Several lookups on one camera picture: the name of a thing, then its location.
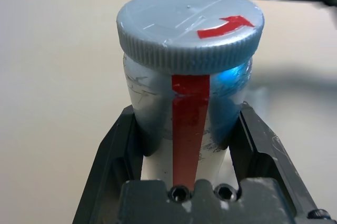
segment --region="plastic container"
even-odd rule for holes
[[[132,0],[117,29],[149,179],[214,182],[264,25],[248,0]]]

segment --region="red tape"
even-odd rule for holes
[[[193,190],[210,97],[209,75],[172,75],[173,185]]]

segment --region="black object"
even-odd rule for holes
[[[247,103],[228,141],[238,191],[199,180],[194,191],[168,192],[163,181],[140,181],[139,142],[129,106],[98,149],[73,224],[337,223],[317,209],[280,139]]]

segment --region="beige tabletop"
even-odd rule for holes
[[[72,222],[97,147],[130,104],[115,24],[127,1],[0,0],[0,223]],[[296,85],[271,91],[267,122],[336,218],[337,95],[320,96],[337,82],[331,15],[311,3],[254,1],[266,19],[254,87],[292,74],[319,87],[305,94],[318,101],[294,96]]]

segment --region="bottle cap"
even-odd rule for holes
[[[117,16],[125,54],[167,74],[236,67],[255,53],[263,26],[249,0],[132,0]]]

